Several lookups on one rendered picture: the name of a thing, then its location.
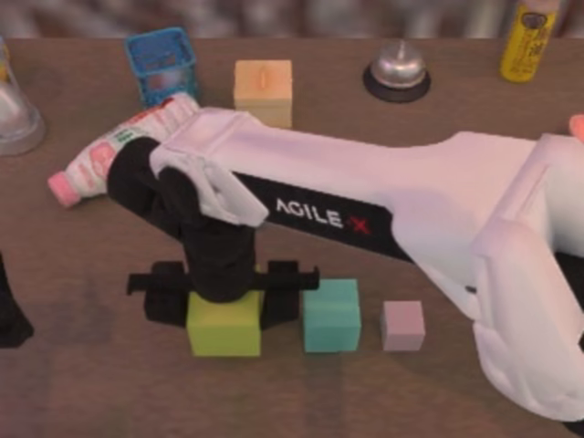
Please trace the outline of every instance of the small pink cube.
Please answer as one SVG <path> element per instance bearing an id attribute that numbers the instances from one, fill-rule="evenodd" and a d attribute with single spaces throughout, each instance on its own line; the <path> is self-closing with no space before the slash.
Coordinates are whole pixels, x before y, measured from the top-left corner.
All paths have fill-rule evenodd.
<path id="1" fill-rule="evenodd" d="M 418 351 L 426 335 L 420 301 L 385 301 L 381 312 L 384 351 Z"/>

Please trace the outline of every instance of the teal block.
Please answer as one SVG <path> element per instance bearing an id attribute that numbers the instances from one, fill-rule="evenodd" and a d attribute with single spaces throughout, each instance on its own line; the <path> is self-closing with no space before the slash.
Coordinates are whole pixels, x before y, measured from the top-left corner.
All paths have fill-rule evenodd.
<path id="1" fill-rule="evenodd" d="M 355 351 L 361 333 L 357 280 L 320 280 L 318 290 L 304 291 L 302 319 L 306 353 Z"/>

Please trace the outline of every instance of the robotic arm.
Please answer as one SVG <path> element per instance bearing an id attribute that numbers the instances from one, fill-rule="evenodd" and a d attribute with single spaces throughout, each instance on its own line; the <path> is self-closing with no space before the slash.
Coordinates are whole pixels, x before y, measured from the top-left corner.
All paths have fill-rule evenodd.
<path id="1" fill-rule="evenodd" d="M 109 195 L 134 213 L 180 240 L 185 230 L 201 237 L 213 234 L 202 226 L 222 226 L 235 241 L 269 221 L 415 263 L 474 322 L 496 388 L 538 415 L 584 418 L 584 291 L 572 290 L 584 286 L 576 139 L 460 132 L 431 146 L 384 148 L 208 108 L 146 146 L 129 144 L 109 173 Z M 231 254 L 214 267 L 233 291 L 245 263 L 230 247 L 214 246 Z M 209 278 L 202 253 L 189 263 L 194 283 Z M 219 301 L 219 281 L 197 290 Z"/>

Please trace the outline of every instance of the blue basket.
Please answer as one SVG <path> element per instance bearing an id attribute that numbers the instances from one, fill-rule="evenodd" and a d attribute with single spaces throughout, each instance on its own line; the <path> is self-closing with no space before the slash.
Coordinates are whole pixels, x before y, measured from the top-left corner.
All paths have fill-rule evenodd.
<path id="1" fill-rule="evenodd" d="M 195 57 L 183 29 L 169 27 L 130 36 L 126 38 L 125 48 L 146 108 L 162 103 L 179 91 L 198 97 Z"/>

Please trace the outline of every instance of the wooden table surface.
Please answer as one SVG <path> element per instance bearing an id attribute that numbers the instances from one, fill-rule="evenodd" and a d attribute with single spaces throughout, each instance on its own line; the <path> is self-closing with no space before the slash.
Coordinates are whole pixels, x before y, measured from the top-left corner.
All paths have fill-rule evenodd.
<path id="1" fill-rule="evenodd" d="M 387 146 L 459 130 L 536 139 L 584 110 L 584 42 L 553 41 L 537 79 L 497 75 L 500 41 L 420 41 L 433 90 L 410 105 L 369 96 L 360 74 L 380 40 L 195 41 L 204 105 L 231 107 L 238 58 L 290 58 L 297 130 Z M 500 395 L 479 368 L 471 324 L 421 271 L 268 226 L 260 260 L 297 258 L 360 282 L 359 351 L 305 355 L 300 326 L 263 337 L 252 360 L 197 359 L 185 331 L 147 322 L 130 272 L 182 258 L 179 245 L 105 197 L 64 210 L 46 179 L 140 109 L 115 40 L 9 41 L 13 67 L 49 126 L 35 151 L 0 160 L 0 249 L 36 327 L 0 350 L 1 438 L 570 437 Z M 381 351 L 381 302 L 420 299 L 422 351 Z"/>

